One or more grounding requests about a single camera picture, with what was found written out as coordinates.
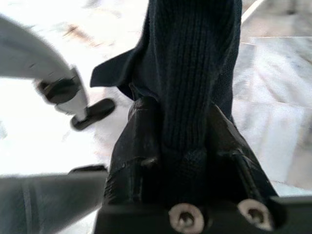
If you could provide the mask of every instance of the black rubber foot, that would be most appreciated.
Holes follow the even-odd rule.
[[[100,121],[112,113],[115,109],[115,104],[111,99],[103,99],[93,106],[88,108],[88,117],[84,121],[78,121],[76,117],[71,120],[71,125],[76,130],[83,130],[91,124]]]
[[[107,169],[104,165],[92,165],[74,168],[69,173],[78,173],[78,172],[107,172]]]

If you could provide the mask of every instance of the ribbed knit fabric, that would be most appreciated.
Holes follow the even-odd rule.
[[[239,37],[240,8],[236,0],[150,1],[149,43],[164,113],[162,151],[169,205],[200,204],[205,199],[207,111],[218,78],[233,72],[233,64],[224,66]],[[232,77],[228,80],[231,86]]]
[[[134,50],[101,64],[93,86],[153,96],[162,108],[164,201],[202,204],[207,193],[207,111],[231,119],[241,0],[150,0]]]

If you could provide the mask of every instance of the white marble floor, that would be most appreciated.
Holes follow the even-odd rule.
[[[94,66],[136,44],[146,3],[1,0],[0,13],[52,44],[77,66],[88,87]],[[263,27],[249,36],[266,36]],[[235,121],[280,195],[312,195],[311,38],[248,41],[240,46],[235,68]],[[67,173],[87,164],[109,165],[131,101],[115,88],[87,92],[91,103],[112,97],[117,109],[76,132],[70,129],[70,117],[47,105],[31,80],[0,78],[0,175]],[[61,233],[90,234],[95,216]]]
[[[311,37],[311,13],[310,0],[265,0],[243,25],[241,40],[250,42],[250,37]]]

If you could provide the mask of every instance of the silver screw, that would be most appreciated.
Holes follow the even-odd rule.
[[[259,201],[246,199],[238,204],[240,213],[259,229],[274,230],[274,222],[269,209]]]
[[[173,206],[169,218],[172,228],[179,233],[199,234],[204,230],[204,216],[194,205],[182,203]]]
[[[184,228],[189,228],[194,225],[194,217],[190,213],[182,213],[180,215],[179,225]]]

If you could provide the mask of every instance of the black plastic part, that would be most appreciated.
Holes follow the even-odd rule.
[[[205,209],[209,226],[203,234],[309,234],[312,233],[312,197],[269,198],[270,210],[282,213],[272,232],[249,223],[234,203],[210,201]],[[176,234],[166,209],[160,206],[104,205],[97,216],[95,234]]]
[[[159,104],[151,97],[134,102],[115,144],[104,204],[159,203]]]
[[[277,196],[248,143],[217,106],[210,107],[207,123],[209,199],[266,203]]]
[[[78,172],[107,172],[107,169],[104,165],[92,165],[74,168],[69,173],[78,173]]]
[[[53,104],[68,102],[79,90],[78,85],[71,79],[61,79],[51,84],[41,82],[37,89]]]
[[[103,99],[88,108],[88,117],[84,121],[78,121],[73,117],[71,124],[76,130],[83,130],[91,124],[100,121],[112,113],[115,109],[115,103],[111,99]]]

